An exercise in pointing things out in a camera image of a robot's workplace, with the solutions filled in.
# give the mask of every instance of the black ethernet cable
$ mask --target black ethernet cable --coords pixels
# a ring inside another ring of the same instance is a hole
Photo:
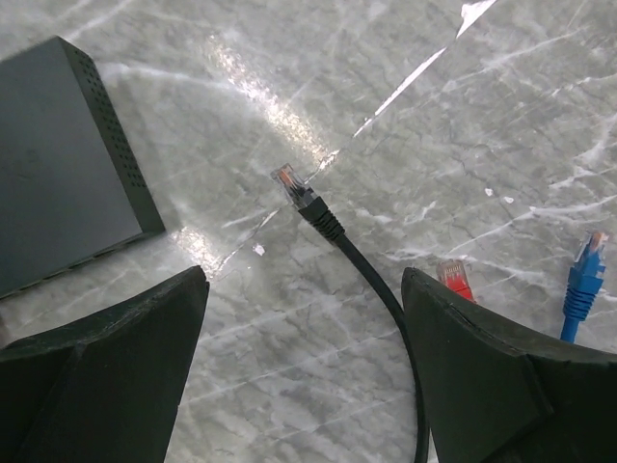
[[[405,343],[414,373],[414,382],[416,383],[417,439],[416,456],[413,463],[426,463],[428,461],[430,427],[424,409],[424,398],[417,375],[416,360],[407,334],[401,305],[394,294],[392,294],[386,282],[384,282],[384,279],[347,237],[345,229],[329,210],[324,200],[315,194],[314,190],[294,172],[289,164],[285,164],[280,169],[274,171],[272,178],[283,187],[287,197],[298,212],[300,212],[300,215],[324,238],[342,251],[345,257],[358,269],[382,300],[392,318],[394,318],[396,327],[400,331]]]

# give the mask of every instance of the blue cable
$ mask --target blue cable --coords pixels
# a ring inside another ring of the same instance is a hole
[[[583,244],[575,264],[568,275],[568,291],[563,305],[566,319],[561,330],[561,340],[574,342],[578,324],[585,321],[596,295],[603,283],[606,269],[603,265],[604,244],[608,235],[595,231]]]

